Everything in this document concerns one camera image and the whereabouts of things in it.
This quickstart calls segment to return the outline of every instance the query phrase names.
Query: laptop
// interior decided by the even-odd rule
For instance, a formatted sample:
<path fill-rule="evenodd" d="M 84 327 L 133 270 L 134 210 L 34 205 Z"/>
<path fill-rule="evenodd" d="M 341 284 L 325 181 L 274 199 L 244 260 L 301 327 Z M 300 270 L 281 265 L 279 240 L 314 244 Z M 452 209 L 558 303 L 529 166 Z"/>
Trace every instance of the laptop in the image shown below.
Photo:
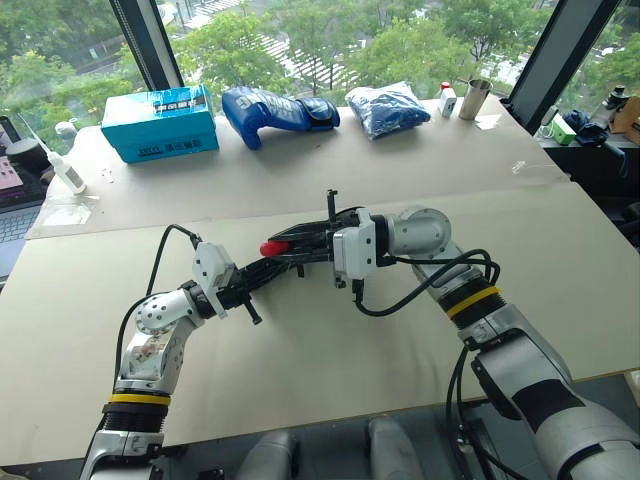
<path fill-rule="evenodd" d="M 15 141 L 0 126 L 0 289 L 24 246 L 24 236 L 33 225 L 46 196 L 40 179 L 19 165 L 10 164 L 4 147 Z"/>

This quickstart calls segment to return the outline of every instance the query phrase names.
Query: cyan box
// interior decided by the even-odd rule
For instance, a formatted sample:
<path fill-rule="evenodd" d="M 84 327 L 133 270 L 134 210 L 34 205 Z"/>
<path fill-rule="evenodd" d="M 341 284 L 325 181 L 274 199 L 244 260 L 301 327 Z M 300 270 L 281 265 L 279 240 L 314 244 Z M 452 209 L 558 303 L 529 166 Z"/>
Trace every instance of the cyan box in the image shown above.
<path fill-rule="evenodd" d="M 212 104 L 204 85 L 110 97 L 102 133 L 127 163 L 217 150 Z"/>

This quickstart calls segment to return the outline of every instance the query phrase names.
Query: blue glove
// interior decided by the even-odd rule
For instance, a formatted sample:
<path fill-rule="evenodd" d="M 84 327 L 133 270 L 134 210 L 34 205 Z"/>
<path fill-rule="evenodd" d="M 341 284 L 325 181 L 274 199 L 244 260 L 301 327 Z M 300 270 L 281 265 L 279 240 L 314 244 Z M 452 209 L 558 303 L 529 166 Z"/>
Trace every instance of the blue glove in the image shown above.
<path fill-rule="evenodd" d="M 289 100 L 259 88 L 230 88 L 222 94 L 222 110 L 252 150 L 262 145 L 258 136 L 258 129 L 262 127 L 315 132 L 340 125 L 338 110 L 329 100 Z"/>

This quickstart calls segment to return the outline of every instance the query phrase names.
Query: table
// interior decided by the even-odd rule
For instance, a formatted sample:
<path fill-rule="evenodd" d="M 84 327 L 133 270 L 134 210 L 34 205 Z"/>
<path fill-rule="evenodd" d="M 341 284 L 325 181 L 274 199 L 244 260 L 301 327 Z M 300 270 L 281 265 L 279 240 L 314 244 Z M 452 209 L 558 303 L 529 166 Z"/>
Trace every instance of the table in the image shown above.
<path fill-rule="evenodd" d="M 563 355 L 575 378 L 640 365 L 640 261 L 572 183 L 369 205 L 445 212 L 463 247 L 502 265 L 499 286 Z M 326 212 L 189 224 L 238 265 L 269 234 Z M 0 297 L 0 465 L 79 457 L 110 391 L 121 316 L 144 293 L 162 229 L 31 240 Z M 157 289 L 191 278 L 192 251 L 171 238 Z M 366 304 L 388 306 L 415 287 L 407 266 L 375 272 Z M 166 421 L 166 444 L 367 415 L 444 401 L 460 342 L 423 295 L 397 314 L 359 314 L 328 265 L 294 272 L 243 309 L 213 318 L 187 342 Z M 467 369 L 464 397 L 481 395 Z"/>
<path fill-rule="evenodd" d="M 216 117 L 220 151 L 133 165 L 98 127 L 85 128 L 70 160 L 88 185 L 80 202 L 90 217 L 82 225 L 43 225 L 49 206 L 78 202 L 56 179 L 29 238 L 318 210 L 328 188 L 340 191 L 339 203 L 360 205 L 568 181 L 496 97 L 480 111 L 499 115 L 489 130 L 457 112 L 442 118 L 437 103 L 425 102 L 430 122 L 373 142 L 341 108 L 342 123 L 329 132 L 261 129 L 258 151 Z"/>

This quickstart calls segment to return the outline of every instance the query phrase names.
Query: floor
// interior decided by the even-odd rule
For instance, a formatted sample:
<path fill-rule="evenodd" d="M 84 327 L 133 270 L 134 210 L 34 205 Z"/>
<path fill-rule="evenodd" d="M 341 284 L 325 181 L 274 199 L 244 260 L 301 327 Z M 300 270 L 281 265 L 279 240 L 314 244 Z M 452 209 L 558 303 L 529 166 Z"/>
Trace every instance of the floor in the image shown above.
<path fill-rule="evenodd" d="M 595 379 L 575 385 L 576 391 L 607 406 L 636 431 L 640 431 L 640 411 L 622 375 Z M 524 425 L 500 417 L 489 404 L 469 408 L 468 416 L 480 419 L 499 458 L 530 480 L 548 480 L 537 459 Z M 411 438 L 427 480 L 456 479 L 451 455 L 444 436 L 444 407 L 430 407 L 392 414 Z M 300 440 L 300 468 L 297 480 L 370 479 L 366 456 L 367 418 L 310 425 L 291 429 Z M 233 480 L 246 453 L 260 434 L 244 435 L 192 444 L 163 459 L 164 480 L 211 478 L 200 472 L 221 467 L 226 480 Z M 474 475 L 486 478 L 468 455 Z M 26 475 L 31 480 L 77 478 L 80 460 L 48 462 L 6 468 L 7 472 Z M 496 474 L 496 479 L 507 477 Z"/>

